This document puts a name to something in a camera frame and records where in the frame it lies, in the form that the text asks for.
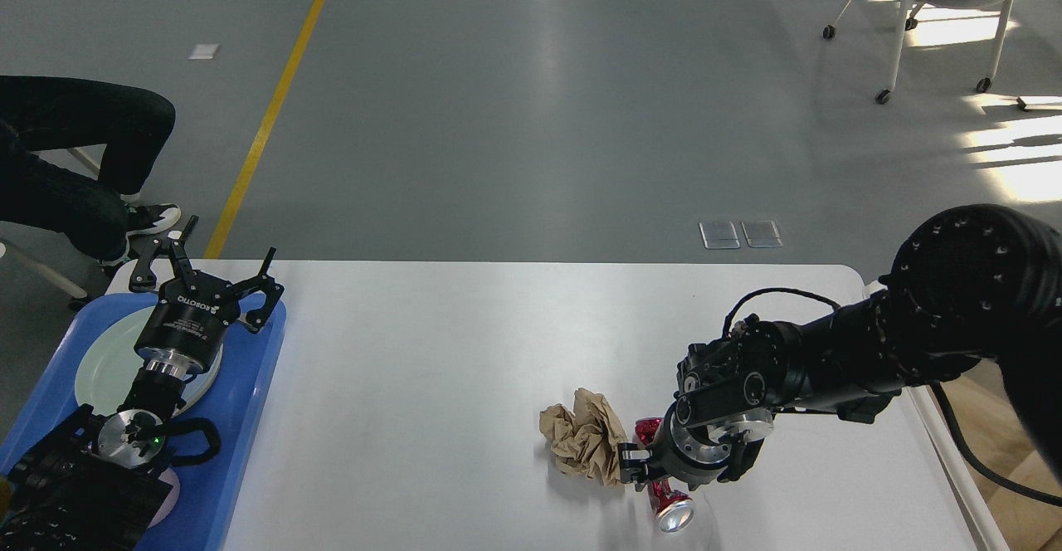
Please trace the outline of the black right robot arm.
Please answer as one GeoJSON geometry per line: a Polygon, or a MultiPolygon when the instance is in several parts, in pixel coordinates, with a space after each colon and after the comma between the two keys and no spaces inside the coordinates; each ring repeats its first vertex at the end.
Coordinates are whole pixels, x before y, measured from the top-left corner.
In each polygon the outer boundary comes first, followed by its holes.
{"type": "Polygon", "coordinates": [[[663,514],[690,488],[748,472],[780,412],[869,425],[904,388],[928,386],[950,438],[983,478],[1047,505],[971,452],[943,384],[982,361],[1040,457],[1060,473],[1060,234],[1013,208],[974,204],[922,223],[900,246],[881,289],[799,325],[727,313],[719,339],[693,343],[676,366],[674,403],[617,447],[618,478],[651,487],[663,514]]]}

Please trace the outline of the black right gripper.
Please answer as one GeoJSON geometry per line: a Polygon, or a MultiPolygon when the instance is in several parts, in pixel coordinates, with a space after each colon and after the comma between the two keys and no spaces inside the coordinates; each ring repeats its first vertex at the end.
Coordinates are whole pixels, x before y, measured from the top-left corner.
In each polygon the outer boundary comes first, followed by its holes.
{"type": "Polygon", "coordinates": [[[736,482],[754,467],[764,442],[748,441],[743,435],[724,444],[706,444],[675,423],[663,421],[651,450],[635,442],[617,446],[618,478],[635,490],[644,490],[653,480],[670,478],[691,490],[713,482],[736,482]]]}

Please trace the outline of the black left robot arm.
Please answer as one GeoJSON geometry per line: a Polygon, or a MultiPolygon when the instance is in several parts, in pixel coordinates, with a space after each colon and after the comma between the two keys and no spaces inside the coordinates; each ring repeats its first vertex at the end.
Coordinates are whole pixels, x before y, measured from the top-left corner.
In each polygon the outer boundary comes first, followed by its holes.
{"type": "Polygon", "coordinates": [[[287,312],[272,253],[232,282],[150,236],[129,293],[88,303],[2,444],[4,550],[212,550],[287,312]]]}

